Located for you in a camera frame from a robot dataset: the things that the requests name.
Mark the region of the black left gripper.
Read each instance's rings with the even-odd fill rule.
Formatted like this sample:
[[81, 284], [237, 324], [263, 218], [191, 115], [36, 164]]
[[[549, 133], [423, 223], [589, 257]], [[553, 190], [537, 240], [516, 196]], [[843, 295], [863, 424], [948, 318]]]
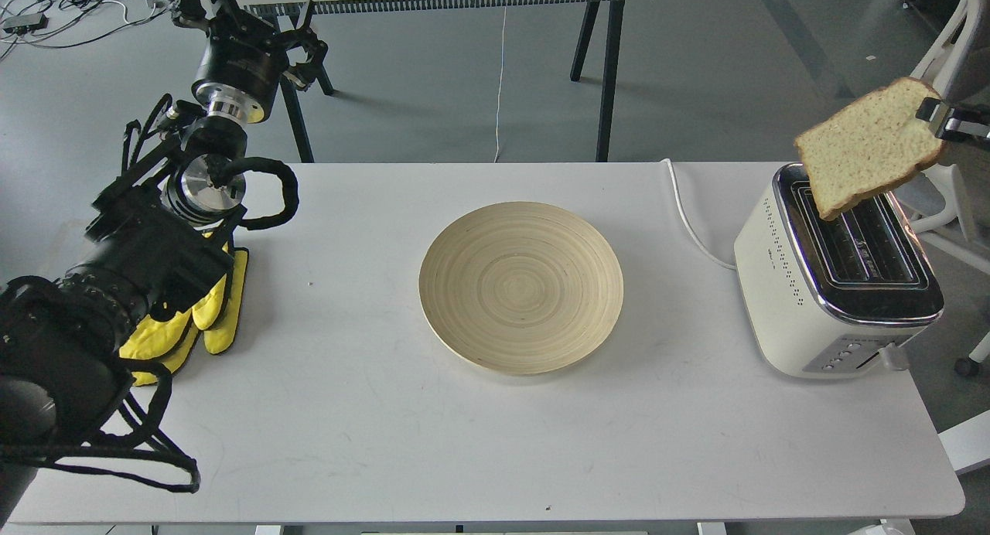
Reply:
[[[310, 26], [281, 31], [238, 11], [237, 0], [173, 0], [170, 18], [177, 27], [207, 32], [191, 87], [205, 115], [252, 125], [269, 119], [280, 90], [307, 91], [317, 83], [328, 46]], [[293, 62], [293, 51], [304, 59]]]

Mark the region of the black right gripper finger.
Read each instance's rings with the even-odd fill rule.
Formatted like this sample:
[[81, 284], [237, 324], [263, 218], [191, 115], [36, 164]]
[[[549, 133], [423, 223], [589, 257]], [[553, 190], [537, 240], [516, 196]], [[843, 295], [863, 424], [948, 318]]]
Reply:
[[944, 141], [989, 140], [989, 107], [986, 104], [951, 104], [925, 97], [915, 113], [931, 133]]

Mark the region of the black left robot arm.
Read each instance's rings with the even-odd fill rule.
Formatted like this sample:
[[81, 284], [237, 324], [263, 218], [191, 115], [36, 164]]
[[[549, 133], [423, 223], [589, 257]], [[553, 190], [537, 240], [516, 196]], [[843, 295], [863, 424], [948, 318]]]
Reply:
[[142, 320], [191, 310], [234, 273], [234, 230], [296, 214], [295, 173], [245, 155], [244, 129], [268, 119], [280, 87], [321, 78], [313, 6], [283, 31], [237, 0], [173, 0], [171, 21], [207, 38], [193, 99], [163, 95], [128, 126], [135, 141], [93, 203], [88, 257], [55, 281], [18, 277], [2, 289], [3, 520], [40, 469], [200, 488], [197, 462], [162, 432], [171, 373], [119, 351]]

